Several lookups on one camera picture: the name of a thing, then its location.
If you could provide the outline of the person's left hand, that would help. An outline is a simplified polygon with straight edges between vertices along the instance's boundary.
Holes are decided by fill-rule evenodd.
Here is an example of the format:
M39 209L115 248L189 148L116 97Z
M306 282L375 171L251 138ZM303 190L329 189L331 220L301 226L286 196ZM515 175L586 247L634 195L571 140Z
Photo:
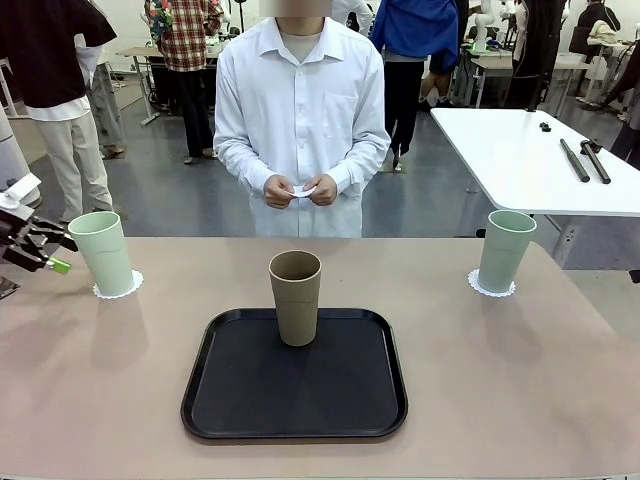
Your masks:
M328 174L314 177L304 186L304 191L312 203L320 207L331 206L338 195L337 185Z

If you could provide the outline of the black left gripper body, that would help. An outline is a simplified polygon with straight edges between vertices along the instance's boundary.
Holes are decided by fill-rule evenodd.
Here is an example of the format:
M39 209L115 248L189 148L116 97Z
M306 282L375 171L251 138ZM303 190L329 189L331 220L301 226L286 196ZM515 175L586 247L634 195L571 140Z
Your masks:
M1 259L29 272L39 269L39 257L23 248L21 232L29 232L32 208L1 209Z

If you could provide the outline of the person's right hand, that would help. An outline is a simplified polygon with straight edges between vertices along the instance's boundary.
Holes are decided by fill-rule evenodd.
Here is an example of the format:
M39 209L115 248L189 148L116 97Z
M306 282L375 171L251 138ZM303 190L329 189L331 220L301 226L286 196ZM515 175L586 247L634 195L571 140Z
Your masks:
M264 200L267 206L283 210L294 199L294 187L284 176L271 175L263 187Z

